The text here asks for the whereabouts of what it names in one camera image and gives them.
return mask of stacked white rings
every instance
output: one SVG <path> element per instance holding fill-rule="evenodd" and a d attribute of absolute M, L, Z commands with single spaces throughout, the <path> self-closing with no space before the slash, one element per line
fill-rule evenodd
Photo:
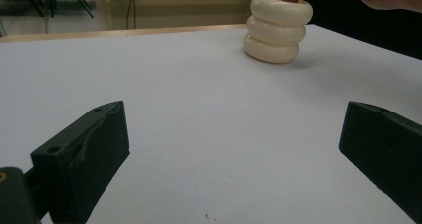
<path fill-rule="evenodd" d="M 313 15 L 311 5 L 283 0 L 252 0 L 252 16 L 243 48 L 250 56 L 269 63 L 288 63 L 299 51 L 298 42 L 305 36 L 305 24 Z"/>

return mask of screw hole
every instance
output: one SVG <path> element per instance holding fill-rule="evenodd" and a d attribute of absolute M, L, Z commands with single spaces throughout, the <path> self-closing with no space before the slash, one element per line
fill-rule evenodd
<path fill-rule="evenodd" d="M 60 149 L 58 147 L 50 147 L 49 149 L 47 149 L 47 153 L 49 154 L 54 154 L 56 152 L 58 152 Z"/>
<path fill-rule="evenodd" d="M 6 176 L 7 176 L 6 173 L 0 172 L 0 183 L 6 180 Z"/>

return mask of table edge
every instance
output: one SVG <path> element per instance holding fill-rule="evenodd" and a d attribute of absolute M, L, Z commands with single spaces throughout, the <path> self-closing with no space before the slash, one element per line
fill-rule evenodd
<path fill-rule="evenodd" d="M 148 35 L 148 34 L 214 31 L 214 30 L 244 29 L 244 28 L 246 28 L 245 24 L 230 24 L 230 25 L 213 25 L 213 26 L 149 28 L 149 29 L 133 29 L 133 30 L 75 32 L 75 33 L 24 34 L 24 35 L 9 35 L 5 37 L 0 37 L 0 43 L 42 41 L 42 40 L 55 40 L 55 39 L 72 39 L 72 38 L 135 36 L 135 35 Z"/>

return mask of wall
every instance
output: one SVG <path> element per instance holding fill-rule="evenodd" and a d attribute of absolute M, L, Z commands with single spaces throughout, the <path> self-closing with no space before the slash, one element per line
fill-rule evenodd
<path fill-rule="evenodd" d="M 129 0 L 105 0 L 113 29 L 134 28 Z M 135 0 L 135 28 L 186 27 L 245 23 L 251 0 Z"/>

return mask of white table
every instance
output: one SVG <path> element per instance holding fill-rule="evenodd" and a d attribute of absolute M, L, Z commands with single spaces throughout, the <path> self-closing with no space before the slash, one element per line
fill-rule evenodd
<path fill-rule="evenodd" d="M 131 156 L 89 223 L 413 223 L 338 144 L 349 101 L 422 123 L 422 62 L 307 26 L 276 66 L 245 33 L 0 44 L 0 166 L 124 100 Z"/>

